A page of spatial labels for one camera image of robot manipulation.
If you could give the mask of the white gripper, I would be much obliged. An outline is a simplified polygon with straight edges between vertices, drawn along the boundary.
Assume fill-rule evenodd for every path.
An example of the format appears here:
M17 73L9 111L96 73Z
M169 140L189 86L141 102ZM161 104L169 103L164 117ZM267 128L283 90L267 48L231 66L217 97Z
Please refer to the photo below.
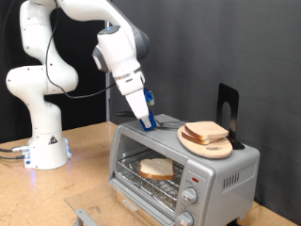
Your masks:
M149 109L144 95L144 75L141 71L114 70L114 78L120 93L126 98L135 116L145 128L151 128Z

